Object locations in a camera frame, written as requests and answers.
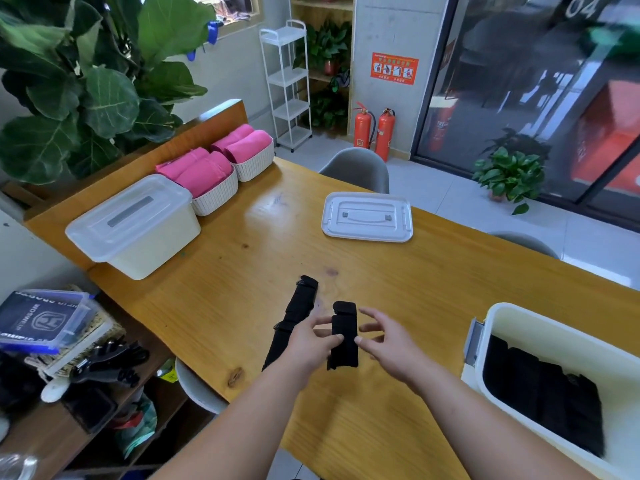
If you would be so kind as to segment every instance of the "hand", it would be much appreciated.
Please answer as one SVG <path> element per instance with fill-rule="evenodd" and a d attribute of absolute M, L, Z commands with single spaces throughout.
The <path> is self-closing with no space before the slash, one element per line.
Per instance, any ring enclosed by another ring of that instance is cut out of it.
<path fill-rule="evenodd" d="M 413 372 L 424 363 L 426 355 L 400 323 L 375 308 L 361 308 L 360 312 L 375 320 L 360 325 L 360 331 L 383 331 L 384 334 L 373 339 L 358 336 L 355 338 L 358 347 L 380 362 L 391 377 L 413 387 Z"/>
<path fill-rule="evenodd" d="M 331 335 L 327 328 L 316 328 L 316 325 L 331 323 L 329 317 L 308 317 L 293 327 L 289 344 L 282 353 L 287 363 L 299 369 L 305 380 L 331 354 L 331 349 L 344 340 L 342 334 Z"/>

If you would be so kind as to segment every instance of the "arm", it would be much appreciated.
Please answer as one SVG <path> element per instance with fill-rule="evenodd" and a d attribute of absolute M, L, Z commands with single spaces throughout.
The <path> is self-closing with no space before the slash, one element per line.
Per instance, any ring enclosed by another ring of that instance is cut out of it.
<path fill-rule="evenodd" d="M 373 308 L 361 331 L 383 331 L 356 343 L 389 375 L 407 384 L 427 404 L 444 436 L 474 480 L 518 478 L 593 479 L 586 470 L 473 391 L 412 341 L 398 322 Z"/>
<path fill-rule="evenodd" d="M 309 317 L 296 325 L 281 357 L 153 480 L 266 478 L 298 393 L 344 339 L 331 330 L 314 330 L 330 322 L 331 317 Z"/>

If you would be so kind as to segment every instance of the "wood knot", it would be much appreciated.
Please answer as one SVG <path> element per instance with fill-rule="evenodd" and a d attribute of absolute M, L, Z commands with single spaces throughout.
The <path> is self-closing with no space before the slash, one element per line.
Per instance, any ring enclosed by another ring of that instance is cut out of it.
<path fill-rule="evenodd" d="M 229 380 L 227 381 L 227 386 L 229 387 L 235 386 L 236 383 L 242 380 L 243 377 L 244 377 L 244 369 L 242 367 L 238 367 L 234 369 L 233 371 L 231 371 L 231 374 L 229 374 Z"/>

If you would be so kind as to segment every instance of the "number 04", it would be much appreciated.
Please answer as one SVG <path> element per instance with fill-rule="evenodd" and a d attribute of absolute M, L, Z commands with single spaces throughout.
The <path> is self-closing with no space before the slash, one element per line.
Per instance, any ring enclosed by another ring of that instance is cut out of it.
<path fill-rule="evenodd" d="M 596 13 L 599 1 L 600 0 L 594 0 L 583 8 L 584 0 L 571 0 L 564 14 L 567 18 L 573 18 L 574 16 L 581 13 L 585 18 L 589 18 Z"/>

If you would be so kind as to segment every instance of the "white wicker basket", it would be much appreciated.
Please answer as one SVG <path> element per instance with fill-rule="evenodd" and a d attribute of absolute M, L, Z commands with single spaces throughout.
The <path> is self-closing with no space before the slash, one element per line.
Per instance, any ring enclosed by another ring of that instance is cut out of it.
<path fill-rule="evenodd" d="M 191 206 L 197 216 L 208 216 L 238 192 L 238 177 L 234 168 L 231 175 L 213 187 L 209 192 L 193 199 Z"/>
<path fill-rule="evenodd" d="M 252 178 L 260 175 L 273 161 L 275 156 L 275 149 L 273 147 L 273 138 L 271 138 L 271 144 L 268 145 L 263 151 L 256 156 L 249 158 L 244 163 L 233 163 L 236 171 L 238 172 L 238 180 L 241 182 L 248 182 Z"/>

